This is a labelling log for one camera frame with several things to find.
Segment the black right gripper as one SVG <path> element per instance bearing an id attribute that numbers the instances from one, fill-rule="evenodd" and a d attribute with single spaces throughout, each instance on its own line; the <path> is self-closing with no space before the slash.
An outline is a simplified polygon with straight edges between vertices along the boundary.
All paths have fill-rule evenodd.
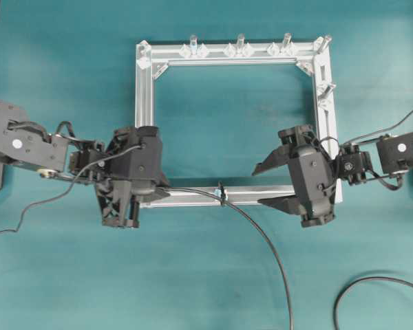
<path id="1" fill-rule="evenodd" d="M 273 150 L 255 165 L 252 176 L 287 163 L 294 195 L 258 199 L 264 206 L 289 215 L 299 215 L 301 226 L 309 228 L 331 222 L 335 215 L 336 179 L 331 158 L 310 125 L 300 125 L 278 132 L 283 146 Z"/>

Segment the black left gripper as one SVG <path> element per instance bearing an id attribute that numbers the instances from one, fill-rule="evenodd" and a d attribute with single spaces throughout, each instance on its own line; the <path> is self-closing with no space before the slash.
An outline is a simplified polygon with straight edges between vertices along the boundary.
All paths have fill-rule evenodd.
<path id="1" fill-rule="evenodd" d="M 142 203 L 170 197 L 162 171 L 162 140 L 156 126 L 128 126 L 114 132 L 106 154 L 104 180 L 95 185 L 102 224 L 137 228 Z"/>

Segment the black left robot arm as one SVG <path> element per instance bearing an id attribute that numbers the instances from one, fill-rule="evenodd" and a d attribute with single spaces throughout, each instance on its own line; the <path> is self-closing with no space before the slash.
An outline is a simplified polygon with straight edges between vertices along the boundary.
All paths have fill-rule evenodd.
<path id="1" fill-rule="evenodd" d="M 169 196 L 155 126 L 117 129 L 105 146 L 78 139 L 66 121 L 48 133 L 30 121 L 24 109 L 0 100 L 0 190 L 6 165 L 44 178 L 94 185 L 105 226 L 137 228 L 140 205 Z"/>

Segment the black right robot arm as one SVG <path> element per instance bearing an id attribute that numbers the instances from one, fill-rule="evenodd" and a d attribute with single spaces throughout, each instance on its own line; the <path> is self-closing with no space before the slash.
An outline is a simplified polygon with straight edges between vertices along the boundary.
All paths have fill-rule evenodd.
<path id="1" fill-rule="evenodd" d="M 403 185 L 404 174 L 413 168 L 413 132 L 400 136 L 382 135 L 372 140 L 376 144 L 383 171 L 376 173 L 370 154 L 358 144 L 345 143 L 336 157 L 331 157 L 322 140 L 309 125 L 294 126 L 279 131 L 282 145 L 257 164 L 254 175 L 283 165 L 288 167 L 294 193 L 286 197 L 259 199 L 259 204 L 301 217 L 304 228 L 322 226 L 334 217 L 337 181 L 350 185 L 367 182 L 372 174 L 389 190 Z"/>

